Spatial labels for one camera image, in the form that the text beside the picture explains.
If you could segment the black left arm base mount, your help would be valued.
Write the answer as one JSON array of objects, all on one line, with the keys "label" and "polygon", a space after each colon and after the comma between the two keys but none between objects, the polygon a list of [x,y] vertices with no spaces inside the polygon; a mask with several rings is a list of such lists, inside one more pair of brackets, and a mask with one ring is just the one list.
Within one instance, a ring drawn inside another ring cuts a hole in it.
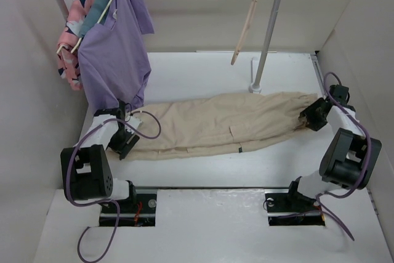
[{"label": "black left arm base mount", "polygon": [[[137,201],[118,201],[120,207],[119,227],[154,227],[156,222],[157,191],[137,191]],[[102,206],[98,219],[99,227],[115,226],[116,206],[112,203]]]}]

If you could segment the beige trousers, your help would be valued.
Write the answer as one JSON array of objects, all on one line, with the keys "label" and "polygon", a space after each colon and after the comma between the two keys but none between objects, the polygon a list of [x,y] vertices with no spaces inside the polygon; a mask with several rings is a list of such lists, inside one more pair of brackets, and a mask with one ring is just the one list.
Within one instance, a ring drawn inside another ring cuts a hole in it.
[{"label": "beige trousers", "polygon": [[307,130],[300,112],[316,94],[220,94],[208,99],[157,103],[137,110],[141,138],[127,160],[170,160],[253,152]]}]

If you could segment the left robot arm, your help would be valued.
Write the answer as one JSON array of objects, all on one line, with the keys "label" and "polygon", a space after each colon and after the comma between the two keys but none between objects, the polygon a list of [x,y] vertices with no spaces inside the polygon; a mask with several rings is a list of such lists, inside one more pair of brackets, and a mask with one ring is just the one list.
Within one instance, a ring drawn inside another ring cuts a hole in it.
[{"label": "left robot arm", "polygon": [[109,148],[123,160],[140,140],[134,130],[141,121],[133,119],[128,128],[125,122],[131,107],[122,100],[118,102],[117,108],[97,110],[81,142],[62,150],[63,188],[68,201],[116,200],[125,212],[136,208],[134,185],[113,177],[106,155]]}]

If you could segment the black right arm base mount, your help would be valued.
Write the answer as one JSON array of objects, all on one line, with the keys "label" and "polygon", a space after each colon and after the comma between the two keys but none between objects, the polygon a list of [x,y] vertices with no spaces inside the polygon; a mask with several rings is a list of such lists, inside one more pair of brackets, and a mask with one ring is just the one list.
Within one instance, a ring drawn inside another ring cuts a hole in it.
[{"label": "black right arm base mount", "polygon": [[291,198],[285,192],[266,193],[263,208],[269,226],[325,226],[321,208],[314,201]]}]

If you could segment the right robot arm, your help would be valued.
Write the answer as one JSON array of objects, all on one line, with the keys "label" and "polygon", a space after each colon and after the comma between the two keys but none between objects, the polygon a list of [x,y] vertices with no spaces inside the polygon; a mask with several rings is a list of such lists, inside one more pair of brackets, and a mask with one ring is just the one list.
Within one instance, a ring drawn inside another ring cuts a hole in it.
[{"label": "right robot arm", "polygon": [[326,98],[319,98],[300,112],[299,119],[305,127],[319,131],[330,124],[334,137],[319,169],[291,182],[284,195],[288,208],[298,210],[305,204],[314,203],[321,195],[343,198],[334,191],[354,192],[368,184],[382,143],[361,127],[354,107],[348,104],[349,98],[348,87],[332,85]]}]

